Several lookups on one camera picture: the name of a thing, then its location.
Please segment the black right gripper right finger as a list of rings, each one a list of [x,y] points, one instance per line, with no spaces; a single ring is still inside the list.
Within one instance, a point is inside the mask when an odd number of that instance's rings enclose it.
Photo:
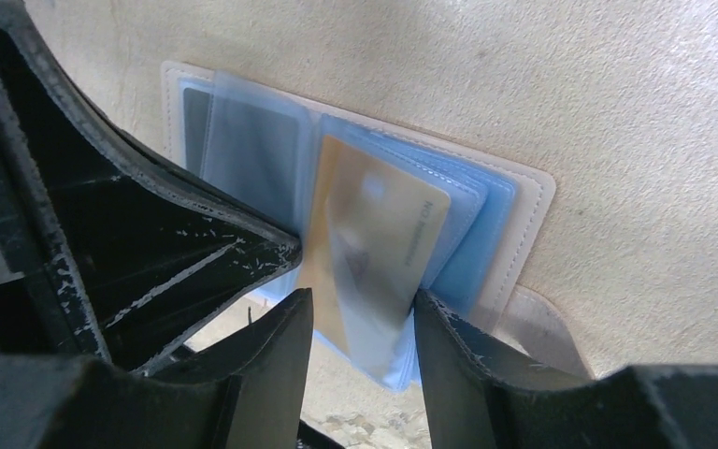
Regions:
[[[718,448],[718,366],[586,380],[485,334],[428,291],[414,321],[436,448]]]

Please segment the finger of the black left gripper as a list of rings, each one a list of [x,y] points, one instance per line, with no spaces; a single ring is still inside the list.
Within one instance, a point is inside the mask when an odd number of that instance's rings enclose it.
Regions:
[[[0,351],[149,373],[297,237],[113,125],[0,1]]]

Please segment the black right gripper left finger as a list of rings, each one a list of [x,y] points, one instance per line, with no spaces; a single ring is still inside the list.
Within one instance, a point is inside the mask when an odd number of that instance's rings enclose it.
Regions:
[[[298,289],[153,377],[0,353],[0,448],[293,448],[312,330],[312,294]]]

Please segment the gold credit card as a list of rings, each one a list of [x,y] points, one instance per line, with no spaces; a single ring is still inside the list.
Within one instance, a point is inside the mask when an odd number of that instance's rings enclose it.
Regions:
[[[450,205],[436,186],[323,139],[298,283],[312,290],[316,330],[359,369],[380,376],[395,360]]]

